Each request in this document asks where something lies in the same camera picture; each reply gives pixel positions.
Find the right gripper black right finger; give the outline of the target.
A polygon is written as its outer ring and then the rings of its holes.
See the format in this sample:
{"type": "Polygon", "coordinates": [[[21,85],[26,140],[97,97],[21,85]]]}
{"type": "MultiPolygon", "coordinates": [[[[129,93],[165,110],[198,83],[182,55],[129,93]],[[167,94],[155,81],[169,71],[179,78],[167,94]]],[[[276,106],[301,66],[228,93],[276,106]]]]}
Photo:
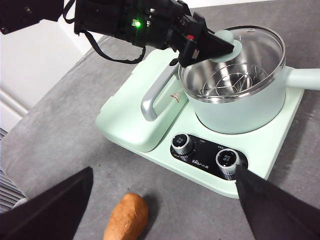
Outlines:
{"type": "Polygon", "coordinates": [[[256,240],[318,240],[320,211],[241,165],[235,170],[241,207],[256,240]]]}

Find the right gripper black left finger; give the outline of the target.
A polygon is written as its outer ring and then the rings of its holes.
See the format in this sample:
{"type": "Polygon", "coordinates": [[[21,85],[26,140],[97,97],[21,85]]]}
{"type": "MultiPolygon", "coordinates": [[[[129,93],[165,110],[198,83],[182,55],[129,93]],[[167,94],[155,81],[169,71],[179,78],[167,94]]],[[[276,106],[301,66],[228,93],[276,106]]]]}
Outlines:
{"type": "Polygon", "coordinates": [[[0,216],[2,240],[72,240],[86,211],[93,169],[86,167],[0,216]]]}

